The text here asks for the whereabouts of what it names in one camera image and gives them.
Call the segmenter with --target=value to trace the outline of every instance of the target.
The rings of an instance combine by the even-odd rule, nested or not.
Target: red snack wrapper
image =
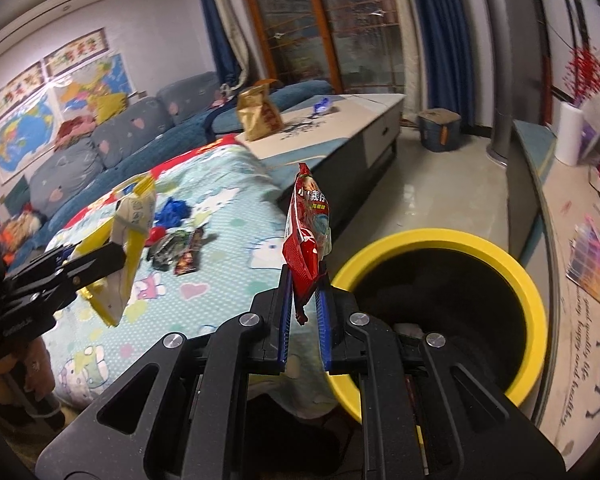
[[[294,193],[286,216],[282,255],[291,271],[296,320],[304,325],[304,306],[314,293],[320,271],[318,264],[331,252],[329,204],[308,166],[300,163]]]

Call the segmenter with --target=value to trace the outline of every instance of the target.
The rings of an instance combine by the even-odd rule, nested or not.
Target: beige curtain
[[[420,110],[427,108],[427,79],[420,23],[414,0],[395,0],[402,38],[404,60],[403,115],[414,121]]]
[[[240,88],[247,81],[247,77],[249,75],[249,49],[247,47],[244,34],[240,29],[238,18],[235,15],[231,0],[215,1],[216,7],[218,8],[218,14],[220,14],[220,19],[222,20],[222,26],[224,27],[227,39],[229,40],[229,44],[231,44],[234,55],[242,68],[240,78],[238,79],[238,84],[229,89],[235,90]]]

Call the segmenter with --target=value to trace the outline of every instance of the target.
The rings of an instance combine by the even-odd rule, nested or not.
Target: polka dot blanket
[[[56,375],[56,394],[83,409],[136,359],[169,332],[188,337],[213,332],[247,311],[258,292],[278,286],[285,216],[280,190],[251,152],[225,137],[152,170],[160,211],[168,197],[186,200],[192,225],[205,225],[197,272],[175,276],[144,258],[120,325],[108,327],[78,298],[56,312],[45,334]],[[47,249],[75,244],[113,215],[115,198],[104,196],[76,215]],[[292,320],[286,373],[251,376],[250,397],[267,392],[289,412],[315,418],[336,400],[326,383],[318,350],[315,301],[309,323]]]

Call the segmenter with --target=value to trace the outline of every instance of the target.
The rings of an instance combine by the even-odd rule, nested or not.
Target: brown paper bag
[[[246,140],[258,140],[274,134],[284,123],[275,104],[269,99],[269,85],[249,88],[238,95],[238,119]]]

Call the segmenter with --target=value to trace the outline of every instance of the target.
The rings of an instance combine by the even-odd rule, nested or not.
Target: curtain
[[[415,0],[427,69],[427,101],[475,124],[474,64],[462,0]]]
[[[216,72],[225,91],[245,85],[249,50],[230,0],[201,0]]]
[[[404,108],[402,114],[410,121],[426,108],[422,103],[422,47],[420,46],[420,24],[413,13],[412,0],[395,0],[400,23],[402,59],[404,60]]]

